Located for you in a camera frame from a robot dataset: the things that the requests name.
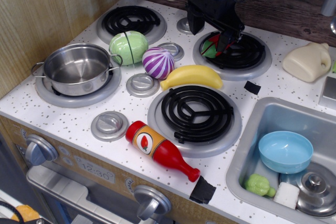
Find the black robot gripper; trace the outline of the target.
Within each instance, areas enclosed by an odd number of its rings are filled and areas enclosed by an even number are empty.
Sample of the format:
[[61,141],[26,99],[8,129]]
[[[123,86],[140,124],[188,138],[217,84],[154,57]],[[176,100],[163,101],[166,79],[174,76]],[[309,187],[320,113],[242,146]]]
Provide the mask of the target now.
[[216,56],[222,54],[241,38],[245,26],[236,14],[235,0],[187,0],[187,21],[193,35],[209,23],[221,31]]

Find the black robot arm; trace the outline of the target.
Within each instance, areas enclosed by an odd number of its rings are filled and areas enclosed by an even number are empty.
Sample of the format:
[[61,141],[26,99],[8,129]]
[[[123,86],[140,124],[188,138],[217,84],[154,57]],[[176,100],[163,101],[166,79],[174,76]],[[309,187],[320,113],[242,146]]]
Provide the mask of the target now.
[[187,21],[191,33],[197,34],[205,23],[209,23],[220,32],[216,51],[224,52],[240,40],[245,28],[236,14],[236,3],[238,0],[187,0]]

